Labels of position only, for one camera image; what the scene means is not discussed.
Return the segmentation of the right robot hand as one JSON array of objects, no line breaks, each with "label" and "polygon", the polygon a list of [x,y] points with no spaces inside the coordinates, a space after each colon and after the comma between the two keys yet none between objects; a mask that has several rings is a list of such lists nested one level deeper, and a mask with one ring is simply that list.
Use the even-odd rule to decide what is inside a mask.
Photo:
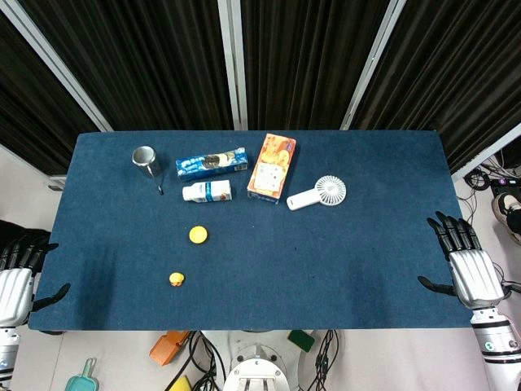
[{"label": "right robot hand", "polygon": [[467,309],[479,310],[498,305],[506,297],[493,261],[482,249],[472,225],[440,211],[427,223],[436,234],[447,261],[453,283],[433,283],[419,276],[426,289],[456,297]]}]

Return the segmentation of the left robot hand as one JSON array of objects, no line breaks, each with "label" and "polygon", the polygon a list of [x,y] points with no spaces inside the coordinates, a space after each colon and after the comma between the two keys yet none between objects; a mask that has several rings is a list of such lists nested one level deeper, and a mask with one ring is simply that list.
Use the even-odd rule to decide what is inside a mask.
[{"label": "left robot hand", "polygon": [[1,245],[1,327],[15,328],[29,316],[61,301],[71,284],[65,283],[51,296],[34,298],[34,283],[46,254],[58,247],[50,233],[30,231]]}]

